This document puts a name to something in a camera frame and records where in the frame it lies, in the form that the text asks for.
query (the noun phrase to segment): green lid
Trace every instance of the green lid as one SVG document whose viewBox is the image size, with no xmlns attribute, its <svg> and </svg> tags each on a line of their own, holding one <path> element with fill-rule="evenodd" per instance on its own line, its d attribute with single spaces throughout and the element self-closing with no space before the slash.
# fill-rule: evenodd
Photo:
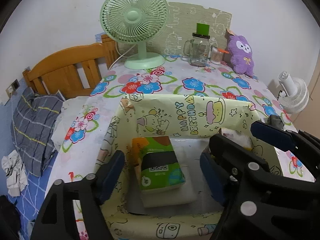
<svg viewBox="0 0 320 240">
<path fill-rule="evenodd" d="M 209 35 L 210 25 L 197 23 L 197 34 L 200 35 Z"/>
</svg>

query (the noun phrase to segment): wall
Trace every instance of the wall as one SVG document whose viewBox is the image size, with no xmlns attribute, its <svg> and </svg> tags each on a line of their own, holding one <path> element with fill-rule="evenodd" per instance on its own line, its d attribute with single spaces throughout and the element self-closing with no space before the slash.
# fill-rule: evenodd
<svg viewBox="0 0 320 240">
<path fill-rule="evenodd" d="M 310 81 L 320 29 L 301 0 L 168 0 L 232 13 L 231 29 L 253 48 L 255 73 L 267 85 L 282 70 Z M 95 42 L 104 0 L 23 0 L 0 33 L 0 92 L 47 55 Z"/>
<path fill-rule="evenodd" d="M 11 124 L 12 124 L 12 108 L 16 108 L 17 103 L 27 87 L 24 79 L 19 81 L 20 87 L 17 89 L 16 94 L 12 96 L 12 101 L 8 101 L 5 106 L 0 103 L 0 116 L 1 116 L 1 126 L 0 126 L 0 159 L 3 156 L 7 156 L 10 152 L 14 150 L 11 137 Z M 0 168 L 0 195 L 7 194 L 7 184 L 6 176 L 2 168 Z"/>
</svg>

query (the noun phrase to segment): fan stand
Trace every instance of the fan stand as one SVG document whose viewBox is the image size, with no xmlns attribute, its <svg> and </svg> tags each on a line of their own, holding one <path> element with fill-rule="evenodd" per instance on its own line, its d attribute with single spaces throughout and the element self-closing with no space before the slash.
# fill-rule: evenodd
<svg viewBox="0 0 320 240">
<path fill-rule="evenodd" d="M 149 69 L 163 65 L 164 57 L 158 53 L 147 52 L 146 42 L 138 43 L 138 53 L 130 56 L 124 63 L 130 69 Z"/>
</svg>

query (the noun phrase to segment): white clip fan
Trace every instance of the white clip fan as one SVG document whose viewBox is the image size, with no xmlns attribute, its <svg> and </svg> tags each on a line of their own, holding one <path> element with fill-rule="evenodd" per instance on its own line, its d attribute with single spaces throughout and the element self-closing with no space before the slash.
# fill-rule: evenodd
<svg viewBox="0 0 320 240">
<path fill-rule="evenodd" d="M 280 73 L 279 83 L 285 94 L 280 94 L 278 101 L 288 114 L 302 111 L 309 101 L 309 91 L 301 78 L 291 77 L 286 71 Z"/>
</svg>

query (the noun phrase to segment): power cord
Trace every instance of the power cord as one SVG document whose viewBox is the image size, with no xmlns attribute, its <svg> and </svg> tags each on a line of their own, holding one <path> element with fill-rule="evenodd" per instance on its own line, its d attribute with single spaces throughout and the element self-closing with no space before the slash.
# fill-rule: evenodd
<svg viewBox="0 0 320 240">
<path fill-rule="evenodd" d="M 130 49 L 128 49 L 124 54 L 122 54 L 119 58 L 117 58 L 110 66 L 109 70 L 113 67 L 113 65 L 119 60 L 121 59 L 125 54 L 127 54 L 134 46 L 136 46 L 136 44 L 134 44 L 132 47 L 130 47 Z"/>
<path fill-rule="evenodd" d="M 119 55 L 121 55 L 119 52 L 119 42 L 117 42 L 117 41 L 116 41 L 116 51 L 118 52 Z"/>
<path fill-rule="evenodd" d="M 15 141 L 15 143 L 16 143 L 16 148 L 18 149 L 17 136 L 16 136 L 16 131 L 15 131 L 15 127 L 16 127 L 16 126 L 14 125 L 14 121 L 13 121 L 12 92 L 10 92 L 10 94 L 11 94 L 10 98 L 11 98 L 11 113 L 12 113 L 12 125 L 13 125 L 14 141 Z M 30 191 L 29 191 L 29 182 L 28 182 L 28 185 L 26 185 L 26 187 L 27 187 L 27 190 L 28 190 L 28 193 L 29 193 L 30 201 L 31 201 L 31 203 L 32 203 L 32 205 L 33 205 L 33 207 L 34 207 L 34 209 L 35 209 L 35 212 L 37 212 L 37 211 L 36 211 L 36 204 L 33 203 L 32 198 L 31 198 L 31 194 L 30 194 Z"/>
<path fill-rule="evenodd" d="M 282 92 L 282 90 L 279 91 L 277 100 L 279 100 L 279 97 L 280 97 L 280 93 L 281 93 L 281 92 Z"/>
</svg>

